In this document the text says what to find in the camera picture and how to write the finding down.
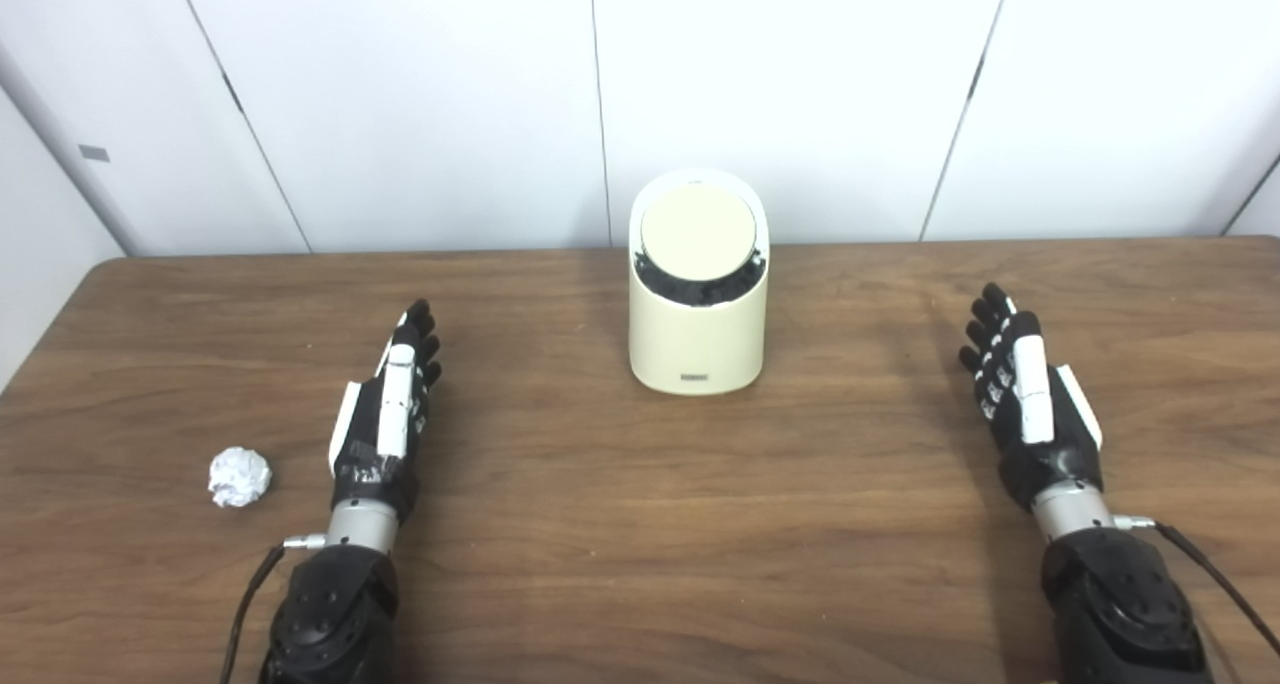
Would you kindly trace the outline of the white and black left hand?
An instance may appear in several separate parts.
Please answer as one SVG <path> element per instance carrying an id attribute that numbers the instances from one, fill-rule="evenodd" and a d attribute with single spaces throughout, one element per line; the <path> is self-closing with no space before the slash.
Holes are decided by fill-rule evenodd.
<path id="1" fill-rule="evenodd" d="M 442 375 L 435 329 L 430 304 L 416 300 L 399 315 L 375 373 L 346 386 L 328 450 L 333 507 L 385 505 L 398 524 L 412 514 L 430 392 Z"/>

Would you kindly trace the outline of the white and black right hand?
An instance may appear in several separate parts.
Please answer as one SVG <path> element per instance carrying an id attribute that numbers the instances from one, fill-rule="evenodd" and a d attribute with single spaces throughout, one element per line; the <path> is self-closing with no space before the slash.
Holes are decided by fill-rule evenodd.
<path id="1" fill-rule="evenodd" d="M 998 451 L 998 475 L 1024 510 L 1064 482 L 1103 489 L 1100 423 L 1074 370 L 1051 364 L 1038 316 L 996 283 L 972 304 L 959 361 Z"/>

